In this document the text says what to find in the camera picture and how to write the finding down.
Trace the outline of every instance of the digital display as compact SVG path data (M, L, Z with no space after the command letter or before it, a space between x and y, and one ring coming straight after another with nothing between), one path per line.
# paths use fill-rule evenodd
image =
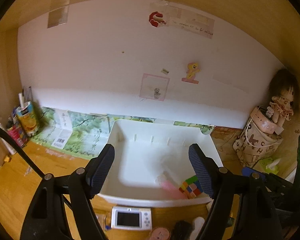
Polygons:
M127 227L140 227L140 213L117 213L117 225Z

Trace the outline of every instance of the white device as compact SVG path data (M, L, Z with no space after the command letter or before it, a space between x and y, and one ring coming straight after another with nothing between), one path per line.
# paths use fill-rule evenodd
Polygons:
M111 228L124 230L152 230L150 208L112 208Z

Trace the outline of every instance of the white wall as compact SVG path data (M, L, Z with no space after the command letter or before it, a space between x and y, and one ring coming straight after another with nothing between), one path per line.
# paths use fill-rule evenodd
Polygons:
M282 64L230 23L180 4L171 3L215 19L211 40L155 28L154 1L85 1L70 6L66 24L47 29L44 14L21 26L22 85L42 106L242 128ZM181 82L189 62L201 66L198 85ZM162 68L170 71L165 101L140 98L143 73L165 76Z

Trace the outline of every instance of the paper sheet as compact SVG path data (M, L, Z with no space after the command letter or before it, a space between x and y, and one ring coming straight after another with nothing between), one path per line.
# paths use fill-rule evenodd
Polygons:
M56 128L62 129L56 139L53 141L52 146L63 149L72 134L72 122L67 110L56 109Z
M179 7L169 5L169 2L160 1L150 4L149 11L152 13L149 19L155 21L151 23L155 27L174 26L186 31L197 33L208 39L213 37L214 19L207 16L181 9ZM161 18L156 18L154 12L162 14Z
M143 74L139 96L164 101L170 78Z

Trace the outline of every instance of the white plastic bin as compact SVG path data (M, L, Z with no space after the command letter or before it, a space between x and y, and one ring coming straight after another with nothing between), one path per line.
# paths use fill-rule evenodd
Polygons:
M211 201L202 193L195 199L174 200L155 182L162 173L176 186L195 175L188 157L197 143L220 167L222 162L210 135L199 128L117 120L108 143L114 163L99 196L110 203L138 207L187 206Z

